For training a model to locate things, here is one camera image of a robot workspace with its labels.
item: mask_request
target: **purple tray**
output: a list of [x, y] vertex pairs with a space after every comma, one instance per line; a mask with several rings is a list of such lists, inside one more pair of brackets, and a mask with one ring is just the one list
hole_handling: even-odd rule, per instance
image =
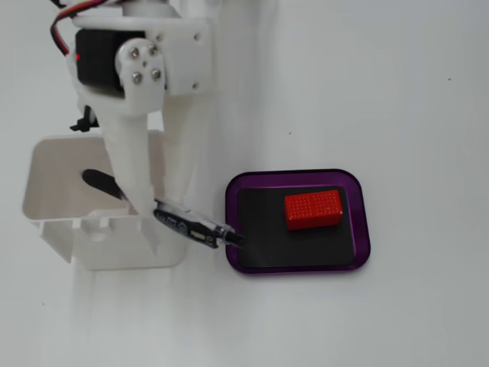
[[238, 249], [226, 246], [229, 264], [243, 274], [286, 274], [298, 272], [352, 271], [360, 268], [370, 256], [371, 246], [368, 236], [367, 217], [364, 200], [358, 180], [343, 170], [317, 171], [277, 171], [250, 172], [240, 174], [228, 185], [226, 190], [226, 222], [241, 233], [238, 220], [238, 193], [243, 189], [284, 188], [284, 187], [327, 187], [340, 186], [345, 189], [348, 201], [348, 215], [353, 238], [354, 260], [348, 265], [324, 265], [281, 268], [245, 268], [238, 260]]

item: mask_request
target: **black mat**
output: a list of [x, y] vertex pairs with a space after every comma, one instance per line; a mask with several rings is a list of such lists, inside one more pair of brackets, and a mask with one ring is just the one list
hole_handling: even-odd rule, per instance
[[[339, 226], [289, 232], [285, 196], [338, 190], [343, 218]], [[238, 217], [247, 238], [238, 259], [246, 268], [348, 265], [354, 261], [348, 204], [342, 187], [245, 189], [238, 195]]]

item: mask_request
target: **black wire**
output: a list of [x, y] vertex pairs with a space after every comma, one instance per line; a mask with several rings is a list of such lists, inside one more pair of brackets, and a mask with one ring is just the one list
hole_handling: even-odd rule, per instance
[[74, 5], [72, 7], [74, 9], [70, 10], [70, 8], [69, 8], [67, 11], [66, 10], [61, 11], [60, 14], [62, 12], [66, 12], [66, 14], [64, 14], [63, 16], [58, 15], [56, 17], [56, 19], [54, 19], [54, 22], [50, 28], [51, 37], [53, 38], [54, 43], [56, 44], [56, 46], [58, 47], [58, 49], [61, 51], [61, 53], [64, 56], [66, 56], [70, 52], [70, 50], [69, 49], [64, 50], [64, 47], [62, 45], [63, 39], [61, 38], [60, 32], [57, 30], [58, 22], [62, 21], [63, 19], [66, 19], [66, 18], [74, 18], [79, 13], [81, 13], [83, 11], [89, 10], [91, 8], [97, 8], [98, 6], [103, 5], [106, 2], [108, 2], [108, 0], [98, 0], [98, 1], [93, 0], [93, 1], [94, 2], [91, 2], [91, 3], [87, 2], [86, 4], [80, 3], [79, 5]]
[[60, 0], [50, 0], [53, 4], [55, 4], [59, 9], [65, 8], [66, 5], [61, 4]]

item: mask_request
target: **cable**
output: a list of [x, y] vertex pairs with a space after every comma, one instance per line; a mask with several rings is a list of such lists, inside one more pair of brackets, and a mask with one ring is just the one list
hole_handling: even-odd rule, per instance
[[51, 25], [51, 37], [53, 38], [54, 43], [56, 46], [60, 49], [61, 53], [66, 56], [67, 54], [70, 53], [70, 49], [68, 46], [65, 44], [63, 41], [63, 38], [60, 36], [60, 32], [57, 29], [57, 24], [62, 21], [63, 19], [66, 18], [74, 18], [76, 17], [79, 13], [85, 10], [89, 10], [92, 8], [96, 8], [104, 3], [106, 3], [108, 0], [88, 0], [86, 2], [82, 2], [80, 4], [74, 5], [69, 8], [65, 8], [60, 13], [55, 17], [53, 24]]
[[63, 9], [66, 5], [61, 4], [60, 0], [51, 0], [53, 4], [55, 4], [59, 9]]

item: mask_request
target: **purple tray rim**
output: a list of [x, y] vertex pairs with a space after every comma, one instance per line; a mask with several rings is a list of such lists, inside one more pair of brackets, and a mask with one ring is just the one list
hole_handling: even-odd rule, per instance
[[[305, 178], [304, 184], [282, 184], [278, 178], [287, 178], [301, 176]], [[254, 177], [255, 180], [247, 182], [244, 186], [238, 185], [241, 180]], [[347, 179], [346, 187], [342, 184], [335, 184], [335, 177]], [[347, 272], [354, 271], [363, 266], [370, 257], [371, 244], [368, 234], [367, 213], [364, 207], [364, 198], [360, 182], [351, 173], [338, 169], [315, 169], [300, 171], [251, 171], [244, 172], [234, 177], [226, 187], [225, 191], [225, 218], [226, 223], [233, 226], [237, 232], [241, 231], [238, 221], [238, 193], [242, 189], [264, 188], [264, 187], [314, 187], [314, 186], [340, 186], [345, 189], [348, 201], [348, 214], [351, 221], [351, 232], [354, 242], [355, 257], [354, 261], [348, 265], [317, 265], [317, 266], [297, 266], [297, 267], [275, 267], [275, 268], [245, 268], [239, 264], [238, 249], [232, 246], [226, 246], [226, 257], [229, 264], [238, 272], [246, 275], [263, 275], [263, 274], [292, 274], [292, 273], [329, 273], [329, 272]]]

